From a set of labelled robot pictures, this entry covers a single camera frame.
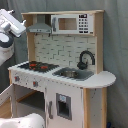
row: faucet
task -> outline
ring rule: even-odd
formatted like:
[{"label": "faucet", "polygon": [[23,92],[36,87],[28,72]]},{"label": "faucet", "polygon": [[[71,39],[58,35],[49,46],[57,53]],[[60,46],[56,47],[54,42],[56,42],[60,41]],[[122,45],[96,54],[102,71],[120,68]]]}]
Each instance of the faucet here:
[{"label": "faucet", "polygon": [[90,57],[92,59],[92,65],[95,65],[95,58],[94,58],[93,54],[90,51],[87,51],[87,50],[83,51],[80,54],[80,62],[77,64],[77,67],[81,70],[87,69],[87,67],[88,67],[88,62],[86,62],[86,63],[82,62],[82,57],[83,57],[84,54],[90,55]]}]

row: microwave door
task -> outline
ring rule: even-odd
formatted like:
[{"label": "microwave door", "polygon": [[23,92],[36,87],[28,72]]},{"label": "microwave door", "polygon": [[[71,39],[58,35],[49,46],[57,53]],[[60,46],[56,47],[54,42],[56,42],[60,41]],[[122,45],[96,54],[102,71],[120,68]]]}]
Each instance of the microwave door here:
[{"label": "microwave door", "polygon": [[77,34],[79,15],[52,15],[53,34]]}]

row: cabinet handle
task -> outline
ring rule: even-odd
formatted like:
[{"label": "cabinet handle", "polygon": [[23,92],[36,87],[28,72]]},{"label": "cabinet handle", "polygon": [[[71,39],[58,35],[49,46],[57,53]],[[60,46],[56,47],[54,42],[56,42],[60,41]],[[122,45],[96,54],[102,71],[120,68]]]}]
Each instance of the cabinet handle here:
[{"label": "cabinet handle", "polygon": [[52,108],[52,101],[49,102],[48,113],[49,113],[49,118],[53,119],[53,115],[51,114],[51,108]]},{"label": "cabinet handle", "polygon": [[52,27],[53,27],[53,31],[54,32],[56,32],[55,22],[56,22],[56,18],[53,17],[53,19],[52,19]]}]

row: white toy kitchen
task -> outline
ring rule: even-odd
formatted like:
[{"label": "white toy kitchen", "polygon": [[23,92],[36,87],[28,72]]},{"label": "white toy kitchen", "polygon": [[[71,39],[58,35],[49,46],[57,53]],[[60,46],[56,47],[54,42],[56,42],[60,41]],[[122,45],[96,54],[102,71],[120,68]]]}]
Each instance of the white toy kitchen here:
[{"label": "white toy kitchen", "polygon": [[9,68],[13,117],[37,113],[46,128],[106,128],[106,87],[116,78],[103,71],[103,13],[22,13],[29,61]]}]

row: floor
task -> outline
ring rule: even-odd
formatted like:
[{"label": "floor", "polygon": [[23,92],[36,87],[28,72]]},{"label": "floor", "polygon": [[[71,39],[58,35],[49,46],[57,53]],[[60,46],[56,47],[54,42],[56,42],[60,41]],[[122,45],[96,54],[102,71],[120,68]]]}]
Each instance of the floor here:
[{"label": "floor", "polygon": [[9,98],[0,106],[0,118],[11,118],[11,115],[11,102]]}]

